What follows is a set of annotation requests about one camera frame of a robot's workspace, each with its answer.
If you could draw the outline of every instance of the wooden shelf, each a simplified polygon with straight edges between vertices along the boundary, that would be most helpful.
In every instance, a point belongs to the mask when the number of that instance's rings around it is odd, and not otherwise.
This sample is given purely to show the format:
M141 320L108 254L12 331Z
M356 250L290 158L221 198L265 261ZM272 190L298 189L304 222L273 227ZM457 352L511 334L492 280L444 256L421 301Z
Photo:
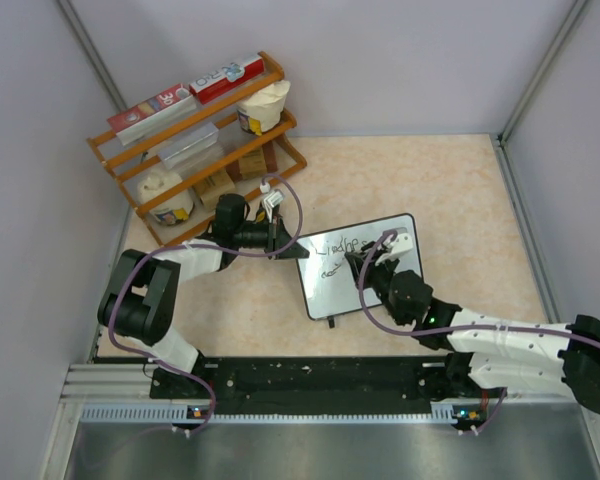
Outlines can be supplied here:
M299 172L304 166L296 163L295 159L289 154L287 149L295 148L291 143L285 144L283 138L274 140L274 148L276 154L276 160L278 163L278 173L284 178L289 178L296 172ZM247 201L256 200L260 195L260 178L253 178L250 180L241 180L236 182L236 191L240 195L243 195ZM271 185L277 185L278 181L271 179ZM213 219L213 212L206 210L197 196L194 195L195 209L186 222L175 225L175 226L162 226L159 225L151 215L146 215L144 218L149 222L151 227L156 230L157 235L163 240L165 245L177 245L183 241L199 235L207 228L209 221ZM257 209L256 205L252 205L254 211Z
M193 127L196 124L211 119L211 117L216 116L216 114L219 114L228 107L233 106L236 102L242 100L243 98L252 95L267 85L284 78L284 70L275 60L273 60L273 58L271 58L265 52L259 52L259 55L264 59L265 62L266 72L264 74L250 80L241 87L238 87L236 90L228 92L210 104L203 106L199 111L165 128L163 131L133 146L130 146L129 148L123 149L122 152L112 156L111 158L105 157L103 153L103 147L112 140L117 141L115 132L110 130L98 135L95 138L87 139L87 143L93 150L96 158L100 161L107 173L114 178L116 184L133 208L134 212L142 219L158 245L175 245L193 237L206 228L208 222L213 218L213 216L209 215L207 218L199 221L175 238L168 238L171 235L165 235L163 229L174 229L178 227L158 227L157 223L151 219L151 215L149 213L153 208L164 203L178 193L191 188L193 185L199 183L213 173L226 167L230 163L235 162L242 156L264 145L265 143L275 141L294 161L293 165L279 172L281 176L288 178L307 166L306 159L293 147L293 145L291 145L291 143L289 143L289 140L285 135L285 132L296 126L296 119L287 109L284 109L280 118L280 122L273 129L265 132L261 136L252 136L248 142L226 154L223 158L216 160L213 162L213 164L188 176L178 185L175 185L166 192L163 192L146 203L138 204L125 183L132 180L137 181L139 175L142 175L143 172L146 172L151 167L158 165L160 163L160 159L157 156L153 156L149 159L145 159L142 162L138 162L124 171L118 172L123 165L127 164L131 160L140 159L145 152L149 151L156 145L168 140L169 138L188 128ZM222 131L222 129L232 125L234 122L237 122L237 114L236 112L231 112L229 115L215 121L214 124ZM260 190L256 187L253 190L246 192L244 195L247 200L253 200L260 195Z

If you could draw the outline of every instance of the gray wall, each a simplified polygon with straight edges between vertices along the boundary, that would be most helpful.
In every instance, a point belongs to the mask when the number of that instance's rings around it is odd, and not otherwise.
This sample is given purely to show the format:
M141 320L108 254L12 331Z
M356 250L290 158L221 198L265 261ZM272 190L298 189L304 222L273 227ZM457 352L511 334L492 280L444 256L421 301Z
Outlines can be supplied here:
M566 321L600 318L600 0L510 141Z
M35 478L123 217L84 138L112 109L51 0L0 0L0 479Z
M573 0L73 0L129 103L258 50L297 134L499 132Z

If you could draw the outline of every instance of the wooden spice rack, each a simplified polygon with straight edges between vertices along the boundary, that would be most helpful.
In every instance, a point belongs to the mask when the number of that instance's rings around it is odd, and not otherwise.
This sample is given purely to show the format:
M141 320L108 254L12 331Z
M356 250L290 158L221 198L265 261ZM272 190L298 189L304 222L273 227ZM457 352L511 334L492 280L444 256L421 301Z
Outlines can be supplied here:
M291 157L291 159L293 159L294 161L294 164L292 166L281 172L278 172L279 175L284 178L290 177L294 173L302 170L307 166L306 159L302 156L302 154L300 154L300 152L298 152L293 147L293 145L291 145L291 143L287 139L285 132L296 126L296 119L285 108L282 112L280 122L273 129L265 132L261 136L253 136L253 139L245 145L232 151L224 158L217 160L212 165L200 170L199 172L196 172L188 178L183 179L182 182L178 185L175 185L166 192L154 197L152 200L146 203L138 204L135 201L133 195L131 195L131 193L129 192L128 188L125 186L125 183L131 180L132 178L141 175L143 172L153 167L154 165L159 164L160 158L156 155L144 160L141 163L138 163L137 165L131 168L128 168L123 172L116 173L115 171L115 169L121 167L125 163L133 159L139 159L144 152L147 152L152 147L155 147L156 145L164 142L165 140L173 137L174 135L177 135L183 130L186 130L187 128L190 128L193 125L207 120L209 117L221 112L222 110L228 107L231 107L239 100L242 100L243 98L252 95L258 90L266 87L267 85L282 80L284 78L284 70L282 69L282 67L265 52L259 52L259 55L263 58L265 63L266 71L264 74L260 75L259 77L256 77L256 79L252 81L247 82L245 85L238 87L235 90L232 90L231 92L228 92L226 95L209 103L207 106L203 106L200 110L196 111L196 113L185 118L184 120L181 120L180 122L171 125L162 132L157 133L138 144L130 146L129 148L123 150L121 153L115 156L112 156L111 158L105 158L105 155L103 154L102 150L103 146L105 146L108 142L116 140L116 134L113 130L98 135L95 138L87 139L87 143L93 150L93 153L96 155L96 157L98 158L104 169L107 171L107 173L111 175L116 181L118 188L120 188L120 190L122 191L123 195L133 208L133 211L136 213L136 215L138 215L138 217L140 217L140 219L146 225L149 232L151 232L153 238L160 246L177 245L178 243L182 243L183 241L188 240L194 235L201 233L207 228L209 221L213 219L213 215L210 215L203 221L197 223L196 225L193 225L191 228L187 229L184 233L181 233L175 238L172 238L170 240L163 240L163 238L161 238L161 236L158 234L158 231L156 230L154 225L152 225L153 221L149 217L150 210L157 207L166 200L172 198L173 196L177 195L178 193L188 188L191 188L193 185L199 183L201 180L204 180L208 176L226 167L230 163L235 162L243 155L251 152L252 150L264 145L267 142L276 142L282 148L282 150L284 150L284 152L286 152L289 155L289 157ZM214 124L218 129L221 130L231 125L233 122L237 121L237 113L233 112L230 115L214 122ZM271 179L270 183L271 185L276 185L279 182L277 179ZM250 192L246 193L244 196L248 201L251 201L257 198L259 195L260 189L254 188Z

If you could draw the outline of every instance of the small box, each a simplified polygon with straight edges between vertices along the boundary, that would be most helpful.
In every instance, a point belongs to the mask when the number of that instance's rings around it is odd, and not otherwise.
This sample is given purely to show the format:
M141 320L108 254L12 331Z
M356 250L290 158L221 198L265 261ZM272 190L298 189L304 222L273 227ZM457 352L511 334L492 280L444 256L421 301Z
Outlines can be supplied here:
M262 57L250 55L194 80L189 84L189 90L200 103L205 104L263 72Z
M276 161L273 143L267 142L262 147L250 151L242 158L227 165L226 169L229 177L234 182L260 177L265 173L277 171L278 162Z
M218 199L225 193L235 192L236 186L223 168L201 182L196 183L193 186L193 190L200 198L204 208L207 211L213 211L218 204Z
M107 119L123 146L138 140L158 126L198 108L196 99L181 83L168 88L126 112Z

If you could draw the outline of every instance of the beige speckled floor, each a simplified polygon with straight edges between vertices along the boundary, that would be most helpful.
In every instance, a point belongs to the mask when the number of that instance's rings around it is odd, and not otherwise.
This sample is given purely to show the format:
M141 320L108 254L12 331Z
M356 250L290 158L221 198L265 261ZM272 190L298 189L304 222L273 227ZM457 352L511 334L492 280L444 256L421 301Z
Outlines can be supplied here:
M297 138L309 166L291 178L303 233L414 215L423 270L441 299L528 322L544 314L486 135ZM290 231L293 202L282 210ZM156 247L134 217L128 248ZM374 309L385 318L382 308ZM206 355L399 355L429 352L361 312L337 327L308 319L294 261L237 259L182 285L175 325ZM100 355L119 354L101 339Z

